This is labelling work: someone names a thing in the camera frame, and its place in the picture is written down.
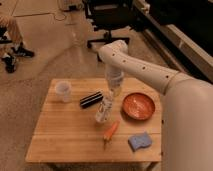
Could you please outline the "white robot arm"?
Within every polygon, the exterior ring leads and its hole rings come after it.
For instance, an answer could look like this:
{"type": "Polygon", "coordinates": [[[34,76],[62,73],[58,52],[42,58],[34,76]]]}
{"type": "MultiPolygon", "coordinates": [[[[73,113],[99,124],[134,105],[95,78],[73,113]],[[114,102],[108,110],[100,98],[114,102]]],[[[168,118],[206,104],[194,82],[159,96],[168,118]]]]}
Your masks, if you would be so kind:
{"type": "Polygon", "coordinates": [[[128,55],[122,40],[102,46],[109,84],[123,71],[163,98],[162,171],[213,171],[213,84],[128,55]]]}

